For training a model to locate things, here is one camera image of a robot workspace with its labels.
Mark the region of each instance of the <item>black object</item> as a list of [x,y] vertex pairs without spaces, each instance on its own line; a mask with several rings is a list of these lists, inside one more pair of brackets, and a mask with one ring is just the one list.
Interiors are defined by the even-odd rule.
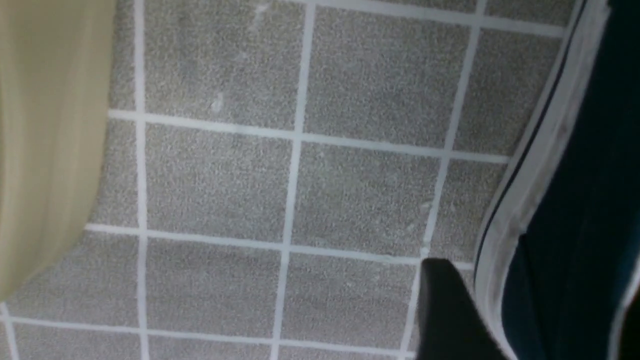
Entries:
[[505,360],[450,261],[425,259],[420,273],[418,360]]

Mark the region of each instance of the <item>tile floor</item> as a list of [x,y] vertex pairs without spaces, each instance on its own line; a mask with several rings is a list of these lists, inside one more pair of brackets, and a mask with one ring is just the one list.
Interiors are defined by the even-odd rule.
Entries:
[[0,359],[411,358],[415,265],[472,282],[572,6],[119,0],[95,212]]

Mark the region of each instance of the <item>gray tile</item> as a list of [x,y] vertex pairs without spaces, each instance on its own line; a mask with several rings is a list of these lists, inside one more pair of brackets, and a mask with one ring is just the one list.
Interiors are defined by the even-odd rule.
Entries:
[[320,350],[317,348],[280,347],[278,360],[393,360],[394,357]]
[[138,326],[137,260],[135,237],[85,232],[76,248],[25,284],[8,307],[25,318]]
[[453,10],[456,12],[474,12],[476,0],[384,0],[388,3],[416,5],[425,8]]
[[269,345],[149,337],[150,360],[268,360]]
[[282,337],[399,348],[415,267],[293,254]]
[[114,22],[109,107],[134,110],[133,0],[118,0]]
[[305,131],[441,147],[468,28],[316,10]]
[[15,324],[21,359],[140,360],[140,336]]
[[107,123],[100,189],[90,222],[138,226],[136,126],[133,122],[109,120]]
[[145,11],[148,111],[293,128],[303,5],[157,0]]
[[438,166],[434,158],[303,144],[292,242],[417,256]]
[[485,13],[544,24],[567,25],[575,0],[489,0]]
[[477,232],[505,168],[451,161],[431,239],[431,257],[473,261]]
[[556,38],[482,30],[454,148],[513,154],[559,45]]
[[0,322],[0,359],[10,359],[9,343],[4,330],[4,322]]
[[148,326],[271,337],[279,271],[275,251],[150,240]]
[[150,229],[282,241],[291,142],[147,126]]

